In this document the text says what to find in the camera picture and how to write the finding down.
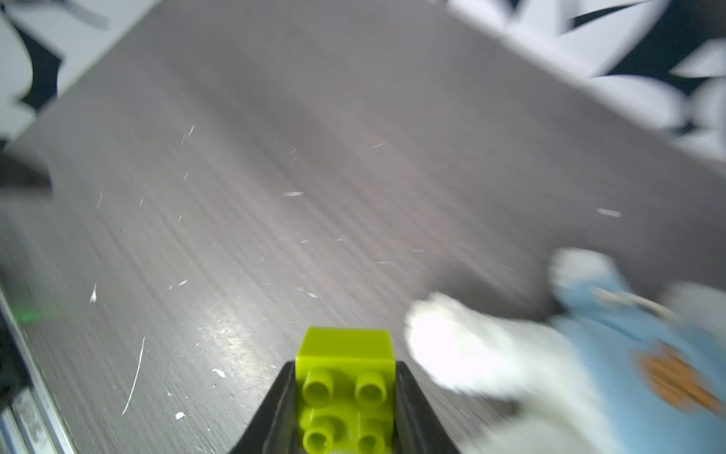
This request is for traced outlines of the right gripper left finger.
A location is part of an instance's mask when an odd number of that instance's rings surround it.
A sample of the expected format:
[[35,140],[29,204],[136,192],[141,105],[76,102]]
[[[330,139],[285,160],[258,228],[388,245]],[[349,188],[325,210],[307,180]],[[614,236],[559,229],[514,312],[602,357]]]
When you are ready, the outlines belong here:
[[230,454],[289,454],[296,450],[295,362],[288,361],[268,389]]

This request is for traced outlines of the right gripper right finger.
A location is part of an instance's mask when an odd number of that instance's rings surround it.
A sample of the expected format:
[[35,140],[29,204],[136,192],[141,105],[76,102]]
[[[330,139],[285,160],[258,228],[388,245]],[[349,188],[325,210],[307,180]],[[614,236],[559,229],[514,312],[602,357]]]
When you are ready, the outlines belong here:
[[404,361],[396,363],[395,397],[394,453],[459,454]]

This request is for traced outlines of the small lime lego brick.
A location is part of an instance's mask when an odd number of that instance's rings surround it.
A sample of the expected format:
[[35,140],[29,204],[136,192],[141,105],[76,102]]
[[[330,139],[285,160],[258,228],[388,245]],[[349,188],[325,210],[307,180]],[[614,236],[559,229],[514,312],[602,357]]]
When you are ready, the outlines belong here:
[[395,372],[389,331],[308,328],[295,359],[302,450],[391,453]]

